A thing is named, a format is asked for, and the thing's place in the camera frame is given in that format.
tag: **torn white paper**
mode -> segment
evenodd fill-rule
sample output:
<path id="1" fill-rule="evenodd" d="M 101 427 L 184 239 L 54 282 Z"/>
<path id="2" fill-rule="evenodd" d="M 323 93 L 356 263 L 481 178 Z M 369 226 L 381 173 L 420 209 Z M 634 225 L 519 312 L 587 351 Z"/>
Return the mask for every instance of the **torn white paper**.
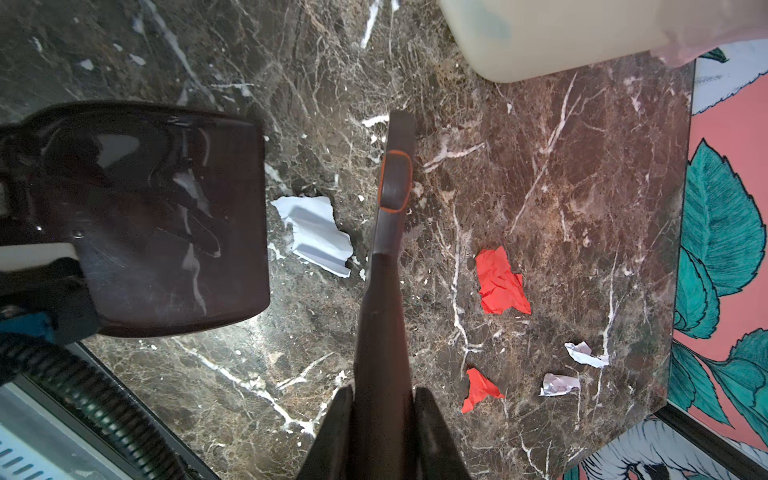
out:
<path id="1" fill-rule="evenodd" d="M 346 260 L 352 255 L 349 235 L 339 232 L 327 197 L 280 197 L 270 202 L 280 218 L 293 225 L 291 250 L 334 275 L 349 278 Z"/>
<path id="2" fill-rule="evenodd" d="M 565 395 L 573 389 L 580 389 L 581 383 L 572 376 L 554 375 L 547 373 L 544 375 L 544 382 L 539 396 L 558 396 Z"/>
<path id="3" fill-rule="evenodd" d="M 578 345 L 566 343 L 565 348 L 568 349 L 568 355 L 579 363 L 592 365 L 598 369 L 608 366 L 608 355 L 592 356 L 592 349 L 586 342 L 581 342 Z"/>

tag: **black hose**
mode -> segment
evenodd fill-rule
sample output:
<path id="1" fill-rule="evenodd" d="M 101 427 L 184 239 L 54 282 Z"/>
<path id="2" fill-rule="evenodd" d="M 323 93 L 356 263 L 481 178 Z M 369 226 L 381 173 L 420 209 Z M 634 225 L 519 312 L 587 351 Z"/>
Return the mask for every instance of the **black hose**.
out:
<path id="1" fill-rule="evenodd" d="M 145 478 L 186 478 L 179 458 L 150 419 L 104 374 L 65 348 L 32 336 L 3 333 L 0 369 L 24 373 L 74 406 Z"/>

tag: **small paper piece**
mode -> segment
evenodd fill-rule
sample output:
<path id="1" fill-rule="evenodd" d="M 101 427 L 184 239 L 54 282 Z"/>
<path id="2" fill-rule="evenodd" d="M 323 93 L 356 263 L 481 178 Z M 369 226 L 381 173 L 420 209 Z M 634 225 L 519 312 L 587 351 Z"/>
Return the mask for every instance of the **small paper piece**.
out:
<path id="1" fill-rule="evenodd" d="M 530 315 L 531 304 L 523 292 L 523 276 L 512 273 L 504 247 L 483 250 L 475 259 L 483 311 L 501 315 L 514 307 Z"/>
<path id="2" fill-rule="evenodd" d="M 581 383 L 572 376 L 554 375 L 547 373 L 544 375 L 544 382 L 539 396 L 558 396 L 565 395 L 573 389 L 580 389 Z"/>
<path id="3" fill-rule="evenodd" d="M 346 260 L 352 255 L 349 235 L 339 232 L 327 197 L 280 197 L 270 202 L 285 224 L 293 225 L 291 250 L 334 275 L 349 278 Z"/>
<path id="4" fill-rule="evenodd" d="M 486 379 L 477 369 L 467 370 L 467 375 L 469 376 L 469 396 L 464 400 L 462 413 L 471 412 L 475 405 L 489 395 L 495 399 L 504 398 L 496 385 L 491 380 Z"/>
<path id="5" fill-rule="evenodd" d="M 599 369 L 608 366 L 608 355 L 592 356 L 592 349 L 586 342 L 581 342 L 578 345 L 566 343 L 565 348 L 568 349 L 568 355 L 579 363 L 592 365 Z"/>

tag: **brown marble surface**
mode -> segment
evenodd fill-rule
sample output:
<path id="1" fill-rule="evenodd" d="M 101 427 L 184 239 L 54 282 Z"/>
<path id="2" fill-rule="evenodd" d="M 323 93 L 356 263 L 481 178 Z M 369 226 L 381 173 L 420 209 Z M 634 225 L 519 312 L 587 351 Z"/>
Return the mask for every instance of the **brown marble surface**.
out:
<path id="1" fill-rule="evenodd" d="M 353 274 L 334 277 L 287 251 L 270 207 L 266 312 L 86 342 L 222 478 L 292 478 L 351 380 L 386 133 L 362 120 L 392 108 L 419 124 L 401 259 L 413 380 L 472 476 L 559 475 L 663 403 L 692 68 L 642 54 L 492 84 L 432 0 L 381 2 L 364 48 L 360 0 L 9 0 L 0 17 L 0 121 L 93 98 L 261 117 L 268 200 L 326 195 L 353 239 Z M 482 312 L 474 256 L 499 245 L 531 316 Z M 573 362 L 563 343 L 582 340 L 611 365 Z M 467 365 L 506 399 L 462 415 Z M 546 372 L 581 392 L 539 397 Z"/>

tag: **red paper scrap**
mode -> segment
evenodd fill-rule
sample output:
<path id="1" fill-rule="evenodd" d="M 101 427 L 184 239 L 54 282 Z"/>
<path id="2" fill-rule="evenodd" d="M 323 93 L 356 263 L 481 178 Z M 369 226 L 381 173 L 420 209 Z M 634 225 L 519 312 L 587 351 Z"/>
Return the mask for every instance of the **red paper scrap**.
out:
<path id="1" fill-rule="evenodd" d="M 501 315 L 509 307 L 531 314 L 531 304 L 523 292 L 523 276 L 512 273 L 504 247 L 483 250 L 477 260 L 482 309 Z"/>
<path id="2" fill-rule="evenodd" d="M 467 370 L 467 375 L 469 376 L 469 396 L 464 401 L 462 413 L 471 412 L 475 405 L 489 395 L 495 399 L 504 398 L 496 385 L 491 380 L 486 379 L 477 369 Z"/>

